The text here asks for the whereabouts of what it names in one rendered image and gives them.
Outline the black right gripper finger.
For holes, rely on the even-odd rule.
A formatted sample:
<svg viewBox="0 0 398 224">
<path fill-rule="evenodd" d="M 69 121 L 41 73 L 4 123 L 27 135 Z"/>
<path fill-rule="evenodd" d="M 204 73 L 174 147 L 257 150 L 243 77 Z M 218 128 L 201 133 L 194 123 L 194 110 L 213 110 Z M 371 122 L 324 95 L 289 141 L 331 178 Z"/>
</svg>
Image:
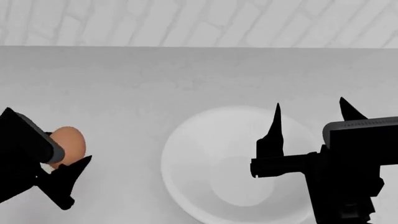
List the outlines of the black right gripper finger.
<svg viewBox="0 0 398 224">
<path fill-rule="evenodd" d="M 284 156 L 283 147 L 281 110 L 280 104 L 277 103 L 268 133 L 256 141 L 256 158 L 282 157 Z"/>
<path fill-rule="evenodd" d="M 340 97 L 339 105 L 343 121 L 359 121 L 368 119 L 342 96 Z"/>
</svg>

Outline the brown egg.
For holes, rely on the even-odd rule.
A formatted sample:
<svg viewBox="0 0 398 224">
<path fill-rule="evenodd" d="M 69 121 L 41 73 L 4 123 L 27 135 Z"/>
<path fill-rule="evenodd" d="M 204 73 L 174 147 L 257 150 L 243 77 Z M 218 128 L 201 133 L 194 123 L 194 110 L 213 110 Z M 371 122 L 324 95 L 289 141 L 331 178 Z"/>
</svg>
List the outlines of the brown egg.
<svg viewBox="0 0 398 224">
<path fill-rule="evenodd" d="M 50 137 L 65 151 L 65 156 L 60 162 L 49 164 L 54 169 L 58 169 L 60 164 L 69 166 L 84 158 L 86 142 L 82 133 L 77 128 L 63 126 L 55 130 Z"/>
</svg>

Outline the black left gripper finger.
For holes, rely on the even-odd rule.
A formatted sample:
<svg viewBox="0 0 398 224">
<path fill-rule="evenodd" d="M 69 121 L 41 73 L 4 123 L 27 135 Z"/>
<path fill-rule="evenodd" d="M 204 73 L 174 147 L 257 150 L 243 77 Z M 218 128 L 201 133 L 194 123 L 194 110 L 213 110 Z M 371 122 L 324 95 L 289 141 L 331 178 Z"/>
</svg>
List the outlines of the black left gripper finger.
<svg viewBox="0 0 398 224">
<path fill-rule="evenodd" d="M 46 194 L 49 197 L 70 195 L 75 182 L 91 162 L 91 159 L 92 156 L 86 156 L 69 166 L 60 164 L 58 169 L 55 169 L 48 175 L 47 184 L 49 185 L 49 189 L 46 190 Z"/>
</svg>

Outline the white bowl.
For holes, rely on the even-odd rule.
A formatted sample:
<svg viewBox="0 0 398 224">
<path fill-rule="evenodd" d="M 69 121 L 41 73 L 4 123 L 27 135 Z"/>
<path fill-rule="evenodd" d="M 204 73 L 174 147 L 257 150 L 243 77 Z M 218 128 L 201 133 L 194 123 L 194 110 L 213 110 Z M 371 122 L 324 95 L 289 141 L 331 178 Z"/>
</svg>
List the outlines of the white bowl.
<svg viewBox="0 0 398 224">
<path fill-rule="evenodd" d="M 315 224 L 302 173 L 254 178 L 256 141 L 274 112 L 229 106 L 178 126 L 162 151 L 160 171 L 174 201 L 203 224 Z"/>
</svg>

